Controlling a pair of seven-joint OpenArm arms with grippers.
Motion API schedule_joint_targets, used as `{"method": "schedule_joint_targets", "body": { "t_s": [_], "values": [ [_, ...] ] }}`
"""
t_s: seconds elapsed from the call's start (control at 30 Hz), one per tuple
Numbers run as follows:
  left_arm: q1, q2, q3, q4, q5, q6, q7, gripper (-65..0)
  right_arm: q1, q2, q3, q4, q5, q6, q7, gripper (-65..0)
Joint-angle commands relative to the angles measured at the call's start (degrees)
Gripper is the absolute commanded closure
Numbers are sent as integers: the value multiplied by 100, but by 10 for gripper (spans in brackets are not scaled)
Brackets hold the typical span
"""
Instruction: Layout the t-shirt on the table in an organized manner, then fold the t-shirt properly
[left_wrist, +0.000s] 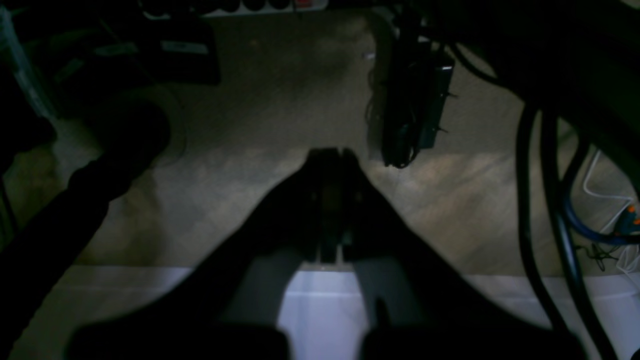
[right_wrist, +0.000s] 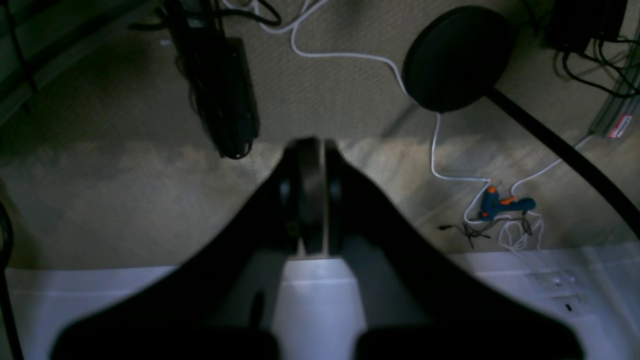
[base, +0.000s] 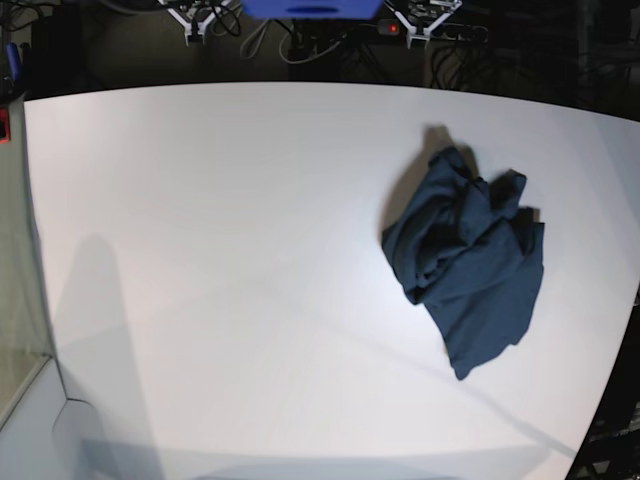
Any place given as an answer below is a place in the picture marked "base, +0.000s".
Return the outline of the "white arm base bracket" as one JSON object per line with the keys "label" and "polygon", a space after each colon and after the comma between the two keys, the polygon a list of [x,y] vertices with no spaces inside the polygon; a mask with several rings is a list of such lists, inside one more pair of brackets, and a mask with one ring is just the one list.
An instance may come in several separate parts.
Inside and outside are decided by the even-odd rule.
{"label": "white arm base bracket", "polygon": [[204,44],[216,25],[231,35],[240,33],[237,11],[231,1],[159,1],[184,29],[187,45]]}
{"label": "white arm base bracket", "polygon": [[411,48],[418,42],[426,48],[430,34],[445,23],[463,5],[462,0],[385,1],[384,5],[408,30],[405,43]]}

